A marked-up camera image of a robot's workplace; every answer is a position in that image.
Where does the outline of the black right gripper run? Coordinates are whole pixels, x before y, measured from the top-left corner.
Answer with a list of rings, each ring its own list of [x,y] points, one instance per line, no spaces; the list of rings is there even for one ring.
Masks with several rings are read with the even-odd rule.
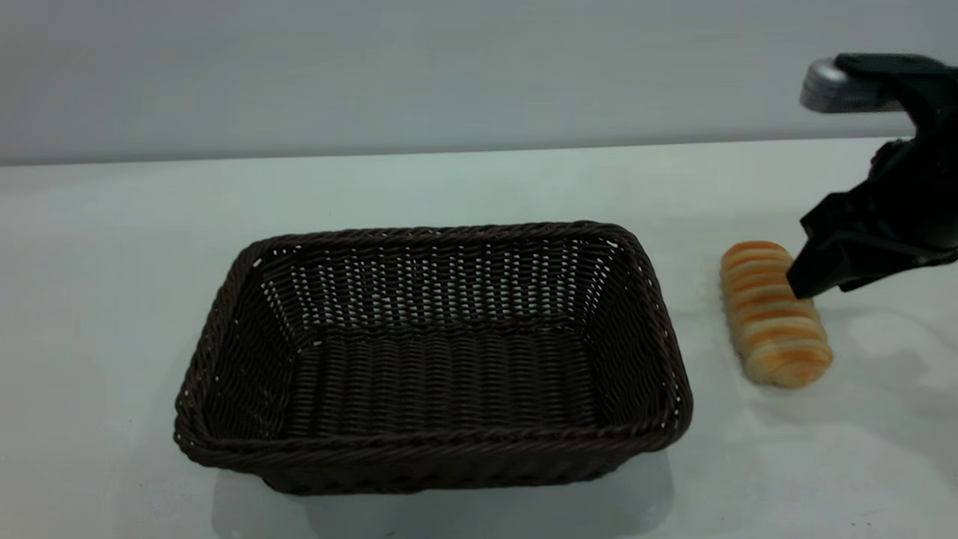
[[[787,271],[794,296],[956,262],[954,127],[884,143],[852,195],[831,193],[801,219],[807,239]]]

